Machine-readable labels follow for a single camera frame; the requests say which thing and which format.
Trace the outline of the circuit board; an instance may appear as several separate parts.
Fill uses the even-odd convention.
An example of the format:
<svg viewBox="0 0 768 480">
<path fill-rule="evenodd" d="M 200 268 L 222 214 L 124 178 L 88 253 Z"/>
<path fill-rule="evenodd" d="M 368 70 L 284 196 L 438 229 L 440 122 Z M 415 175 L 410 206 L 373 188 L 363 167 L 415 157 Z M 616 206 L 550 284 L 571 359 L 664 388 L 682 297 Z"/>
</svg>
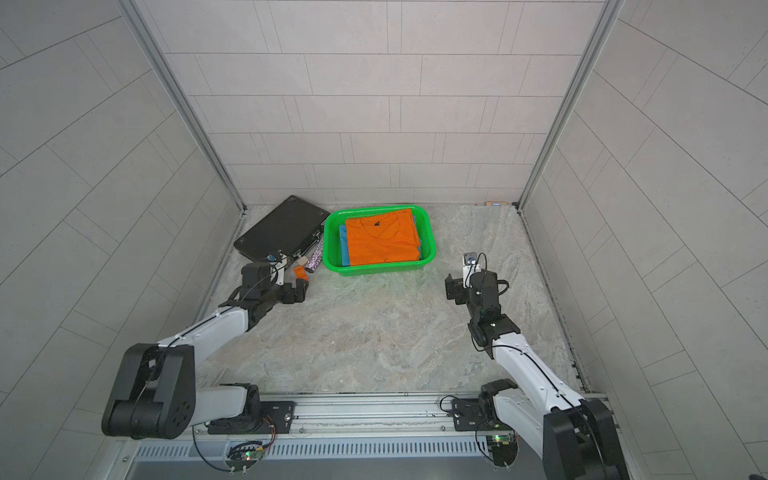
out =
<svg viewBox="0 0 768 480">
<path fill-rule="evenodd" d="M 516 435 L 486 436 L 487 457 L 495 467 L 510 469 L 517 460 L 519 441 Z"/>
<path fill-rule="evenodd" d="M 261 441 L 249 441 L 232 447 L 225 458 L 225 464 L 231 475 L 241 473 L 246 475 L 248 471 L 260 462 L 266 453 Z"/>
</svg>

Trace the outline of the right circuit board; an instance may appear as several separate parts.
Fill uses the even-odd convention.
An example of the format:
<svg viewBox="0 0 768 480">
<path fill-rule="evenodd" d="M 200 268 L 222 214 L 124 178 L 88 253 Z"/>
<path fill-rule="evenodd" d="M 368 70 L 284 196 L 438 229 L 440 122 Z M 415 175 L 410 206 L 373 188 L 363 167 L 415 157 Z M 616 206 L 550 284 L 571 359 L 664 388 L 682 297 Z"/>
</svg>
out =
<svg viewBox="0 0 768 480">
<path fill-rule="evenodd" d="M 487 457 L 495 467 L 510 469 L 517 460 L 519 441 L 516 435 L 486 436 Z"/>
</svg>

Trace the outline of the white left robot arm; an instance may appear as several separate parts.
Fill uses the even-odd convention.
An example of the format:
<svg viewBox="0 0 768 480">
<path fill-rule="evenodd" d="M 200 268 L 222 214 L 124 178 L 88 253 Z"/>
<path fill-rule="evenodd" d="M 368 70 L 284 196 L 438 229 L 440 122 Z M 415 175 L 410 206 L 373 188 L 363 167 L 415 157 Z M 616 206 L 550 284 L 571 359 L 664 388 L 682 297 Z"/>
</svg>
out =
<svg viewBox="0 0 768 480">
<path fill-rule="evenodd" d="M 200 388 L 196 369 L 253 329 L 275 305 L 303 302 L 308 288 L 305 279 L 285 285 L 242 285 L 208 318 L 157 343 L 128 348 L 103 412 L 102 432 L 140 440 L 175 439 L 198 424 L 207 424 L 214 434 L 266 428 L 256 385 Z"/>
</svg>

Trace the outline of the right aluminium corner post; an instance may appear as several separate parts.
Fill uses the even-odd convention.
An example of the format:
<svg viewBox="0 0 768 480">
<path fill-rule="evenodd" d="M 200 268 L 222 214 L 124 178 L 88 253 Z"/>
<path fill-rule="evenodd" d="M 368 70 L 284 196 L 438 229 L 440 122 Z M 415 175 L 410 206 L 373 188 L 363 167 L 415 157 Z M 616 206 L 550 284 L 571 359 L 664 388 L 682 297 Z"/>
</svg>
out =
<svg viewBox="0 0 768 480">
<path fill-rule="evenodd" d="M 550 160 L 557 142 L 562 135 L 564 128 L 572 114 L 575 105 L 583 91 L 589 75 L 593 71 L 601 50 L 607 41 L 610 31 L 615 24 L 623 1 L 608 0 L 604 2 L 600 15 L 598 16 L 595 27 L 586 44 L 583 55 L 580 58 L 577 68 L 571 79 L 561 105 L 557 111 L 555 119 L 544 140 L 541 151 L 534 163 L 531 175 L 523 189 L 521 197 L 517 203 L 517 211 L 522 212 L 534 193 L 536 185 L 541 179 L 544 169 Z"/>
</svg>

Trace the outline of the aluminium rail frame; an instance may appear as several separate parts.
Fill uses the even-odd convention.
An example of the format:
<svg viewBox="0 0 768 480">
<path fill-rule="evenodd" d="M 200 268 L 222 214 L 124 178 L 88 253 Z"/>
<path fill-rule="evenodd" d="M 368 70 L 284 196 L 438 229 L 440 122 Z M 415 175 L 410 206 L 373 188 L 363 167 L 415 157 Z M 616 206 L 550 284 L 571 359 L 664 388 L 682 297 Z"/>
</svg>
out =
<svg viewBox="0 0 768 480">
<path fill-rule="evenodd" d="M 457 432 L 440 409 L 449 395 L 307 394 L 265 396 L 267 401 L 296 403 L 288 434 L 210 435 L 195 426 L 175 440 L 143 440 L 124 455 L 126 462 L 192 462 L 229 471 L 228 451 L 261 441 L 260 461 L 469 457 L 487 460 L 486 436 L 500 432 Z"/>
</svg>

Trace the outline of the orange t-shirt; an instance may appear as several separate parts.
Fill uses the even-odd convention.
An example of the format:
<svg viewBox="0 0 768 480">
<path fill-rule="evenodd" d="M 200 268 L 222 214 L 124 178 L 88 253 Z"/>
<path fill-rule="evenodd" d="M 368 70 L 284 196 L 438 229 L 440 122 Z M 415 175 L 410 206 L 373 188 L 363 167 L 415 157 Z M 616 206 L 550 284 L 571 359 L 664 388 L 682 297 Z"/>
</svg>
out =
<svg viewBox="0 0 768 480">
<path fill-rule="evenodd" d="M 410 209 L 347 219 L 344 266 L 413 262 L 421 257 L 421 240 Z"/>
</svg>

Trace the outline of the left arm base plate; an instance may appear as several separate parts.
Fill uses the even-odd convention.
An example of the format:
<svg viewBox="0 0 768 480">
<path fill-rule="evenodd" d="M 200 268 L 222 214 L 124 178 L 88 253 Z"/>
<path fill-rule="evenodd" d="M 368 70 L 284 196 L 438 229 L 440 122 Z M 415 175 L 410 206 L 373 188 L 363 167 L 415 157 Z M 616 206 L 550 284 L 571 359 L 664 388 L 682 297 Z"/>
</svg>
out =
<svg viewBox="0 0 768 480">
<path fill-rule="evenodd" d="M 292 401 L 267 401 L 260 404 L 260 411 L 245 413 L 227 419 L 209 422 L 206 426 L 210 435 L 246 434 L 288 434 L 290 432 L 296 403 Z"/>
</svg>

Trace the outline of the aluminium corner post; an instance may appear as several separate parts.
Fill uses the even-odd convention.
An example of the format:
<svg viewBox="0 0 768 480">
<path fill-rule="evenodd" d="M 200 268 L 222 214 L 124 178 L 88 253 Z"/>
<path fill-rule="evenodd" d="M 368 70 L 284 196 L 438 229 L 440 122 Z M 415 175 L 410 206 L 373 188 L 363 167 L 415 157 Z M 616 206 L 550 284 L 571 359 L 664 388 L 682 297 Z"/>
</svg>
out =
<svg viewBox="0 0 768 480">
<path fill-rule="evenodd" d="M 139 11 L 136 2 L 132 0 L 116 0 L 115 3 L 138 46 L 158 77 L 161 86 L 179 113 L 182 122 L 189 131 L 197 147 L 202 152 L 203 157 L 214 169 L 216 175 L 233 199 L 240 214 L 244 215 L 248 209 L 247 205 L 238 192 L 231 176 L 226 171 L 208 134 L 204 131 L 199 116 L 192 108 L 192 104 L 187 95 L 183 92 L 179 81 L 175 77 L 159 44 L 150 32 L 148 24 Z"/>
<path fill-rule="evenodd" d="M 557 142 L 562 135 L 564 128 L 572 114 L 575 105 L 583 91 L 589 75 L 593 71 L 601 50 L 607 41 L 610 31 L 615 24 L 623 1 L 608 0 L 604 2 L 600 15 L 598 16 L 595 27 L 586 44 L 583 55 L 580 58 L 577 68 L 571 79 L 561 105 L 557 111 L 555 119 L 544 140 L 541 151 L 534 163 L 531 175 L 523 189 L 521 197 L 517 203 L 517 211 L 522 212 L 534 193 L 536 185 L 541 179 L 544 169 L 550 160 Z"/>
</svg>

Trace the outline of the blue t-shirt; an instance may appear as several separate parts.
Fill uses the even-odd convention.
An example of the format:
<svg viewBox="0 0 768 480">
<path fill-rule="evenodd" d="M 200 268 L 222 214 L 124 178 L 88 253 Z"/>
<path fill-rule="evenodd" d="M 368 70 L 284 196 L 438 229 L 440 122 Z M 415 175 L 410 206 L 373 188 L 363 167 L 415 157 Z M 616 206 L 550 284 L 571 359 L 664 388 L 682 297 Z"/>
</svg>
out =
<svg viewBox="0 0 768 480">
<path fill-rule="evenodd" d="M 343 267 L 349 267 L 351 265 L 349 256 L 347 227 L 345 224 L 339 226 L 339 241 L 341 249 L 341 264 Z"/>
</svg>

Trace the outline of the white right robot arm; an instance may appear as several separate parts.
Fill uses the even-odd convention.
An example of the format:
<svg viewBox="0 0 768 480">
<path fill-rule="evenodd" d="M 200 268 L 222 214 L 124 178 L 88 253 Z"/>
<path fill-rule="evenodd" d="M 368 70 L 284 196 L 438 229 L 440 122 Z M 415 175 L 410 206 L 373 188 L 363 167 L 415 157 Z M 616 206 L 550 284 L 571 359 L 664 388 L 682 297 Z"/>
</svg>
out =
<svg viewBox="0 0 768 480">
<path fill-rule="evenodd" d="M 507 373 L 482 386 L 476 399 L 452 400 L 458 431 L 500 432 L 482 455 L 507 467 L 523 440 L 540 457 L 549 479 L 626 479 L 629 471 L 610 409 L 560 380 L 501 310 L 509 288 L 492 271 L 445 279 L 446 297 L 467 307 L 474 348 Z"/>
</svg>

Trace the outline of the green plastic basket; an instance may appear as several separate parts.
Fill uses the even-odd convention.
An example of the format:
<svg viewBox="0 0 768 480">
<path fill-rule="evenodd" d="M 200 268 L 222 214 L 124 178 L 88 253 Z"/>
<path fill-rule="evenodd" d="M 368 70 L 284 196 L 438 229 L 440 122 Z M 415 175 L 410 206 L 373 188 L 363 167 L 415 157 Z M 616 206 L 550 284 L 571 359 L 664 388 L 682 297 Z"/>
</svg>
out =
<svg viewBox="0 0 768 480">
<path fill-rule="evenodd" d="M 339 228 L 346 220 L 353 218 L 371 217 L 391 213 L 398 210 L 410 210 L 415 228 L 418 232 L 420 258 L 414 261 L 385 262 L 363 266 L 342 265 L 342 241 Z M 419 270 L 434 260 L 437 253 L 430 218 L 427 211 L 417 205 L 394 205 L 354 208 L 339 210 L 331 213 L 324 225 L 323 263 L 330 270 L 341 276 L 358 276 L 368 274 L 392 273 Z"/>
</svg>

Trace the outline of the black ribbed hard case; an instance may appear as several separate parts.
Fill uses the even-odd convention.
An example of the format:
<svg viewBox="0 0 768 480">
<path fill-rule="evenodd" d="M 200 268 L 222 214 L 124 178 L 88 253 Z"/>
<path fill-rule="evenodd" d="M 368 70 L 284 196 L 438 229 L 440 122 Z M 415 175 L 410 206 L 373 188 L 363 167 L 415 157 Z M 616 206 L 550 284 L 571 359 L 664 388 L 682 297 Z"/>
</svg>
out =
<svg viewBox="0 0 768 480">
<path fill-rule="evenodd" d="M 278 254 L 298 259 L 321 239 L 330 213 L 295 195 L 291 195 L 233 244 L 249 260 L 276 259 Z"/>
</svg>

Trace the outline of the left aluminium corner post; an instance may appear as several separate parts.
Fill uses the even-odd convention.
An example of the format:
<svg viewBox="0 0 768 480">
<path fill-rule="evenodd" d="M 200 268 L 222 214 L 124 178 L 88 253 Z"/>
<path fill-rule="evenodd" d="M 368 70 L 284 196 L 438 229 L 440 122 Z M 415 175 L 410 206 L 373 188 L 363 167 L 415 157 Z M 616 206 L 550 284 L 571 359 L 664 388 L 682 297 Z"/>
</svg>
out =
<svg viewBox="0 0 768 480">
<path fill-rule="evenodd" d="M 192 104 L 187 95 L 183 92 L 179 81 L 175 77 L 159 44 L 150 32 L 148 24 L 139 11 L 136 2 L 132 0 L 116 0 L 115 3 L 138 46 L 158 77 L 161 86 L 179 113 L 182 122 L 189 131 L 197 147 L 202 152 L 203 157 L 214 169 L 216 175 L 233 199 L 240 214 L 244 215 L 248 209 L 247 205 L 238 192 L 231 176 L 226 171 L 208 134 L 204 131 L 199 116 L 192 108 Z"/>
</svg>

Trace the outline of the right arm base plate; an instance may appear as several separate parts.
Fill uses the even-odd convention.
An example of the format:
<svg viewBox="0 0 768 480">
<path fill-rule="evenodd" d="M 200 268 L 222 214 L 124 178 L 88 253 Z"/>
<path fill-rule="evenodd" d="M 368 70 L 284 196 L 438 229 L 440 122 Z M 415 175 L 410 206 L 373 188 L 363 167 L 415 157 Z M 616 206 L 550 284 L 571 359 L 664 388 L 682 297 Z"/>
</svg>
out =
<svg viewBox="0 0 768 480">
<path fill-rule="evenodd" d="M 449 395 L 441 401 L 440 409 L 451 417 L 457 432 L 512 431 L 510 426 L 487 415 L 478 399 Z"/>
</svg>

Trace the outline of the orange curved wooden block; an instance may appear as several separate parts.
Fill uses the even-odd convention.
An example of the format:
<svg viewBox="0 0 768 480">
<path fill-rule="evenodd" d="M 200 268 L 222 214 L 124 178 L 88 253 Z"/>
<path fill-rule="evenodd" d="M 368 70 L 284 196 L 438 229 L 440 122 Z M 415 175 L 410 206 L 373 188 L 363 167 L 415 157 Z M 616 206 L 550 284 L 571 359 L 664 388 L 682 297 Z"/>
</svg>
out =
<svg viewBox="0 0 768 480">
<path fill-rule="evenodd" d="M 301 280 L 304 280 L 304 281 L 306 281 L 306 282 L 308 282 L 308 281 L 309 281 L 309 277 L 308 277 L 308 275 L 307 275 L 307 272 L 306 272 L 306 270 L 304 269 L 304 267 L 303 267 L 303 266 L 301 266 L 301 265 L 299 265 L 299 266 L 297 266 L 297 267 L 295 267 L 295 268 L 294 268 L 294 275 L 295 275 L 295 277 L 296 277 L 297 279 L 301 279 Z"/>
</svg>

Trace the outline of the left circuit board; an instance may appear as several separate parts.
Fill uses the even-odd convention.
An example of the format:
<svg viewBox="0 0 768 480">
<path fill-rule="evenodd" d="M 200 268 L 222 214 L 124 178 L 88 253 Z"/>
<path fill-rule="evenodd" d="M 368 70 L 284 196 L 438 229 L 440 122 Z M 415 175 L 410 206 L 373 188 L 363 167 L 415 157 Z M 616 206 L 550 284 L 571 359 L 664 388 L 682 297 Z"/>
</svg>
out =
<svg viewBox="0 0 768 480">
<path fill-rule="evenodd" d="M 232 447 L 225 458 L 225 464 L 231 475 L 241 473 L 246 475 L 248 471 L 260 462 L 266 453 L 261 441 L 249 441 Z"/>
</svg>

